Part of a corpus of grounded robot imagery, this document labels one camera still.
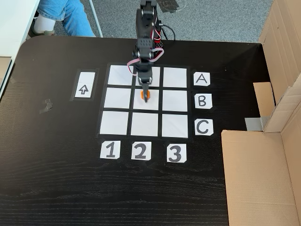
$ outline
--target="black cable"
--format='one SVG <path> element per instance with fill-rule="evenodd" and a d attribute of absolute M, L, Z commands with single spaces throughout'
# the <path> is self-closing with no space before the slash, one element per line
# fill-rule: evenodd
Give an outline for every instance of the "black cable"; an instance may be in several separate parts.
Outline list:
<path fill-rule="evenodd" d="M 173 32 L 173 34 L 174 34 L 174 41 L 175 41 L 175 32 L 173 31 L 173 29 L 170 26 L 167 26 L 165 24 L 162 25 L 162 26 L 167 27 L 169 30 L 171 30 Z"/>
<path fill-rule="evenodd" d="M 162 29 L 162 31 L 163 31 L 164 37 L 166 38 L 166 40 L 168 40 L 167 35 L 166 35 L 164 29 L 163 29 L 163 28 L 161 28 L 161 29 Z"/>

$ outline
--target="pink cable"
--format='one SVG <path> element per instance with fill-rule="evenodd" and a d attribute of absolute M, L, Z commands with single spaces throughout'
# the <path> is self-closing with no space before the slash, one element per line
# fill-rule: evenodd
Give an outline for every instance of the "pink cable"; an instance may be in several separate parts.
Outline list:
<path fill-rule="evenodd" d="M 158 41 L 158 40 L 161 40 L 161 35 L 159 35 L 159 37 L 160 37 L 160 38 L 154 39 L 154 40 L 157 40 L 157 41 Z"/>
<path fill-rule="evenodd" d="M 151 52 L 156 52 L 156 51 L 161 51 L 161 53 L 154 59 L 150 59 L 149 62 L 156 62 L 157 60 L 159 60 L 159 58 L 164 54 L 164 49 L 162 48 L 154 48 L 152 50 L 150 50 Z"/>
<path fill-rule="evenodd" d="M 132 64 L 134 64 L 134 63 L 137 63 L 137 62 L 139 62 L 139 61 L 140 61 L 140 59 L 137 58 L 137 59 L 131 60 L 130 62 L 127 63 L 128 70 L 130 71 L 130 73 L 131 73 L 133 76 L 136 76 L 137 74 L 133 74 L 133 73 L 131 72 L 130 65 L 132 65 Z"/>
<path fill-rule="evenodd" d="M 154 48 L 154 49 L 151 49 L 150 51 L 151 51 L 151 52 L 161 51 L 161 53 L 160 53 L 156 58 L 154 58 L 154 59 L 149 59 L 149 60 L 148 60 L 148 61 L 151 62 L 151 63 L 156 62 L 157 60 L 159 60 L 159 58 L 164 54 L 164 49 L 162 49 L 162 48 Z M 132 65 L 132 64 L 134 64 L 134 63 L 137 63 L 137 62 L 139 62 L 139 61 L 140 61 L 140 59 L 137 58 L 137 59 L 131 60 L 130 62 L 127 63 L 128 70 L 130 71 L 130 73 L 131 73 L 133 76 L 137 76 L 137 74 L 133 74 L 133 73 L 131 72 L 130 65 Z"/>

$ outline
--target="white chair leg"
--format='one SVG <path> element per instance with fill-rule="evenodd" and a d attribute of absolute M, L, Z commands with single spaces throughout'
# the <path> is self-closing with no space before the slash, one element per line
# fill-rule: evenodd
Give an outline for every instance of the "white chair leg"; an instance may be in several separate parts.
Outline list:
<path fill-rule="evenodd" d="M 95 12 L 94 4 L 93 4 L 92 0 L 89 0 L 89 3 L 90 3 L 90 7 L 91 7 L 91 10 L 92 10 L 92 13 L 93 13 L 93 16 L 94 16 L 94 20 L 95 20 L 95 23 L 96 23 L 96 26 L 97 26 L 97 29 L 98 29 L 99 36 L 101 38 L 103 38 L 103 33 L 102 33 L 102 30 L 101 30 L 99 22 L 98 22 L 98 18 L 97 18 L 96 12 Z"/>

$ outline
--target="person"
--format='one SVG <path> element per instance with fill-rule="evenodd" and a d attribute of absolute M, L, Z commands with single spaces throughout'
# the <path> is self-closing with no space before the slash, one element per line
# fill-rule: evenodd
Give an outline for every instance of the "person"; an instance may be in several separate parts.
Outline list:
<path fill-rule="evenodd" d="M 62 21 L 70 36 L 95 37 L 80 0 L 40 0 L 39 16 L 32 22 L 29 36 L 54 35 L 56 21 Z"/>

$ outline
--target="gray carpet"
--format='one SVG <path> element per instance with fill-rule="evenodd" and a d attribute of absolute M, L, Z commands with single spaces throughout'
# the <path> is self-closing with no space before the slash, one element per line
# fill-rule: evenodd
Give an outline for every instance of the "gray carpet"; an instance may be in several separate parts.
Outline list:
<path fill-rule="evenodd" d="M 167 3 L 176 1 L 177 11 Z M 81 0 L 94 34 L 97 27 L 88 0 Z M 273 0 L 158 0 L 159 19 L 177 40 L 257 42 Z M 104 37 L 135 38 L 135 12 L 140 0 L 93 0 Z M 57 35 L 66 35 L 62 24 Z"/>

